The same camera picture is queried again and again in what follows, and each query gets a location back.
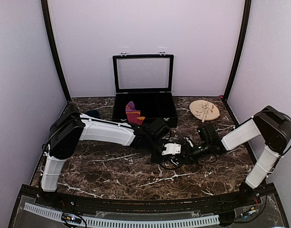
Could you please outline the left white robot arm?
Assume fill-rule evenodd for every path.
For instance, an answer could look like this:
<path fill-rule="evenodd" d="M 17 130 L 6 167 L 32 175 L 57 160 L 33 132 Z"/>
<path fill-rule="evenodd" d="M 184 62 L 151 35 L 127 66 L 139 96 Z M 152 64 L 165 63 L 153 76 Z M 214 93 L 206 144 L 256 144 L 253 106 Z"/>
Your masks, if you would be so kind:
<path fill-rule="evenodd" d="M 117 123 L 79 113 L 76 107 L 66 110 L 50 127 L 49 138 L 42 146 L 47 155 L 40 181 L 41 198 L 50 207 L 57 207 L 60 196 L 55 193 L 61 170 L 79 141 L 99 141 L 122 146 L 149 146 L 152 163 L 181 154 L 179 143 L 165 139 L 171 129 L 161 119 L 150 124 Z"/>

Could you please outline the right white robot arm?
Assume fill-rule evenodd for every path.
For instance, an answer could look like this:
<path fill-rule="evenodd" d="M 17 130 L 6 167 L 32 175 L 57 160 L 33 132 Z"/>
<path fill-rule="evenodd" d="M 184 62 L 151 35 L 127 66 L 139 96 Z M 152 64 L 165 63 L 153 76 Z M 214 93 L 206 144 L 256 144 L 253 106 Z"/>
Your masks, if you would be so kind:
<path fill-rule="evenodd" d="M 281 157 L 291 148 L 291 118 L 271 106 L 266 106 L 222 138 L 209 123 L 198 127 L 197 131 L 203 141 L 201 145 L 195 145 L 190 138 L 184 137 L 189 160 L 206 154 L 221 155 L 258 136 L 263 137 L 265 146 L 243 182 L 246 188 L 236 194 L 235 201 L 240 206 L 246 206 L 253 200 L 253 190 L 272 173 Z"/>

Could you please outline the black storage box with lid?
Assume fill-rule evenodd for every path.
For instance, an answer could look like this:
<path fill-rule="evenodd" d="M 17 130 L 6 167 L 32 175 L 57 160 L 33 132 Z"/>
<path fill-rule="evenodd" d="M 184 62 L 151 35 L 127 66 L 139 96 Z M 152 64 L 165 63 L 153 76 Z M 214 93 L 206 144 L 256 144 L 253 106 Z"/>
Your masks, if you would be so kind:
<path fill-rule="evenodd" d="M 133 102 L 135 109 L 150 124 L 163 120 L 168 127 L 176 128 L 178 114 L 172 95 L 174 55 L 139 54 L 113 56 L 116 97 L 112 120 L 126 122 L 125 107 Z"/>

